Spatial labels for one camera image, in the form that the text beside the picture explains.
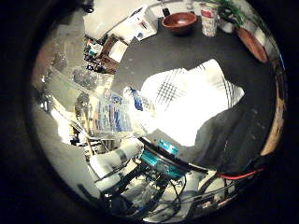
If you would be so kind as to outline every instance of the bottle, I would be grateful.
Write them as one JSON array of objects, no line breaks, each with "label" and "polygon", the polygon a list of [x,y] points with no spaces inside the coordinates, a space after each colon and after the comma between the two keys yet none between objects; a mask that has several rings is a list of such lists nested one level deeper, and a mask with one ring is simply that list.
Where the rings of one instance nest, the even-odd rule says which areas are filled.
[{"label": "bottle", "polygon": [[93,137],[115,140],[147,134],[139,122],[138,109],[132,105],[130,99],[105,89],[96,100],[98,103],[91,129]]},{"label": "bottle", "polygon": [[157,127],[153,102],[140,91],[131,87],[124,88],[123,96],[131,106],[129,114],[131,118],[134,118],[135,124],[137,124],[135,128],[140,131],[143,130],[145,134],[152,133]]},{"label": "bottle", "polygon": [[164,14],[165,17],[170,15],[169,9],[166,6],[164,0],[158,0],[160,2],[161,8],[162,8],[162,12]]}]

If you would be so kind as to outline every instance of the wire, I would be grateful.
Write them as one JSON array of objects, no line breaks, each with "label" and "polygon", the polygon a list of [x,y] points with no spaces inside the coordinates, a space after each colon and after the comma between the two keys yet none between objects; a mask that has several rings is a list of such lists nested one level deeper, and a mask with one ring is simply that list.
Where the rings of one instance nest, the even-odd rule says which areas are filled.
[{"label": "wire", "polygon": [[[234,185],[235,185],[235,182],[232,183],[232,184],[229,184],[227,187],[224,187],[224,188],[222,188],[222,189],[215,189],[215,190],[212,190],[212,191],[207,192],[207,193],[203,193],[203,194],[199,194],[199,195],[196,195],[196,196],[192,196],[192,197],[186,198],[186,199],[184,199],[184,202],[182,202],[181,204],[184,204],[184,203],[200,202],[200,201],[204,200],[204,199],[202,199],[202,197],[204,197],[204,196],[207,196],[207,197],[208,197],[208,195],[210,195],[210,194],[213,194],[213,195],[211,195],[211,196],[214,196],[214,194],[219,193],[219,192],[222,192],[222,191],[224,191],[224,190],[226,190],[226,189],[228,189],[228,188],[230,188],[231,186],[234,186]],[[185,200],[188,200],[188,199],[193,200],[193,199],[196,199],[196,198],[199,198],[199,197],[200,197],[199,200],[196,200],[196,201],[187,201],[187,202],[185,202]]]},{"label": "wire", "polygon": [[130,161],[126,162],[125,164],[123,164],[123,165],[120,166],[119,168],[117,168],[117,169],[111,171],[110,173],[104,175],[102,178],[99,178],[99,179],[97,179],[97,180],[95,180],[95,181],[93,181],[93,182],[94,182],[94,183],[97,183],[97,182],[99,182],[99,181],[104,180],[104,179],[107,178],[107,177],[110,177],[111,175],[116,174],[117,172],[119,172],[120,170],[122,170],[124,167],[126,167],[127,164],[128,164],[129,162],[130,162]]},{"label": "wire", "polygon": [[139,166],[136,166],[136,168],[130,171],[129,174],[123,176],[119,183],[108,189],[103,190],[101,193],[111,194],[112,196],[108,197],[109,199],[112,197],[114,198],[119,196],[125,190],[125,188],[132,181],[133,178],[135,178],[138,175],[144,174],[147,171],[147,169],[148,167],[141,163]]},{"label": "wire", "polygon": [[238,180],[238,179],[249,177],[251,175],[255,175],[256,173],[259,173],[261,171],[263,171],[263,168],[252,171],[252,172],[247,173],[245,175],[235,175],[235,176],[233,176],[233,175],[219,175],[219,177],[224,178],[224,179],[228,179],[228,180]]},{"label": "wire", "polygon": [[[198,190],[197,195],[201,195],[204,194],[206,192],[206,190],[208,189],[208,187],[217,179],[217,177],[215,175],[213,175],[212,177],[210,177],[203,185],[202,187]],[[191,202],[191,206],[189,208],[189,211],[186,215],[186,219],[192,218],[194,216],[196,207],[198,206],[198,204],[201,202],[202,200],[202,196],[200,197],[200,200],[192,200]]]},{"label": "wire", "polygon": [[[182,188],[181,191],[179,192],[179,195],[177,195],[177,198],[180,198],[180,195],[182,194],[182,192],[183,192],[183,191],[185,190],[185,188],[186,188],[186,184],[187,184],[187,178],[186,178],[186,175],[185,175],[184,177],[185,177],[185,183],[184,183],[183,188]],[[153,216],[157,215],[158,213],[163,212],[165,209],[169,208],[170,206],[174,205],[174,204],[175,204],[175,201],[177,200],[177,198],[175,198],[171,203],[163,203],[163,204],[168,204],[168,206],[166,206],[166,207],[164,207],[164,208],[162,208],[162,209],[160,209],[160,210],[158,210],[158,211],[156,211],[156,212],[151,213],[148,217],[153,217]]]},{"label": "wire", "polygon": [[[223,178],[224,187],[227,187],[227,180]],[[224,198],[227,198],[228,196],[228,189],[224,191]]]},{"label": "wire", "polygon": [[136,165],[139,165],[139,164],[141,163],[141,162],[137,162],[137,161],[136,161],[136,157],[133,157],[133,158],[132,158],[132,161],[133,161]]},{"label": "wire", "polygon": [[157,185],[160,186],[160,189],[158,192],[153,196],[152,199],[146,202],[144,206],[141,207],[141,209],[138,209],[138,211],[130,216],[127,216],[129,218],[133,219],[143,219],[144,217],[148,216],[149,211],[153,210],[156,207],[156,202],[159,202],[162,195],[164,194],[165,187],[168,184],[168,180],[161,177],[157,181]]},{"label": "wire", "polygon": [[167,217],[166,219],[164,219],[164,220],[162,220],[162,221],[160,221],[160,222],[166,222],[166,221],[168,221],[169,219],[171,219],[172,217],[174,217],[177,213],[178,213],[178,211],[180,210],[180,208],[181,208],[181,199],[180,199],[180,197],[179,197],[179,195],[178,195],[178,191],[177,191],[177,188],[176,188],[176,186],[174,185],[174,183],[172,183],[172,181],[170,180],[170,184],[174,187],[174,190],[175,190],[175,193],[176,193],[176,195],[177,195],[177,199],[178,199],[178,207],[175,207],[174,208],[174,213],[170,216],[170,217]]}]

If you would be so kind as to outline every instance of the orange object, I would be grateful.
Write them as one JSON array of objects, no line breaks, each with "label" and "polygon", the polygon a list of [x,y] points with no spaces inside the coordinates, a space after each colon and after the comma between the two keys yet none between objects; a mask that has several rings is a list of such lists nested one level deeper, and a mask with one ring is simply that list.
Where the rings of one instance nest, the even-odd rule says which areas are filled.
[{"label": "orange object", "polygon": [[237,180],[237,179],[249,177],[251,175],[255,175],[256,173],[259,173],[261,171],[263,171],[263,168],[252,171],[252,172],[244,174],[244,175],[219,175],[219,177],[222,177],[222,178],[228,179],[228,180]]},{"label": "orange object", "polygon": [[263,45],[251,32],[244,28],[238,28],[236,32],[242,40],[243,44],[246,46],[246,48],[248,48],[248,50],[254,55],[256,59],[258,59],[261,63],[268,62],[267,54],[264,50]]}]

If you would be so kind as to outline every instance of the fisheye lens view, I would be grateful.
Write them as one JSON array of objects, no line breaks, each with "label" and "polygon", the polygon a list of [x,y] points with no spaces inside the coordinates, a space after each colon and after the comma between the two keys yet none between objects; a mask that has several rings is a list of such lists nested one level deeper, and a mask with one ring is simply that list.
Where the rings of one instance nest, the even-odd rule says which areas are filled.
[{"label": "fisheye lens view", "polygon": [[42,155],[123,221],[236,203],[285,127],[284,55],[246,0],[82,1],[51,22],[30,74]]}]

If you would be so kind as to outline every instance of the white cloth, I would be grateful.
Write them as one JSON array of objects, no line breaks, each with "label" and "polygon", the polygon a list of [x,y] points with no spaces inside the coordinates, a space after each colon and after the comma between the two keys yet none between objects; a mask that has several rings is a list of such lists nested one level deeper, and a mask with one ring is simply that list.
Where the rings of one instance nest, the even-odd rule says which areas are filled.
[{"label": "white cloth", "polygon": [[194,146],[197,131],[207,120],[244,95],[213,59],[190,71],[179,68],[153,75],[141,93],[154,103],[157,128],[186,147]]}]

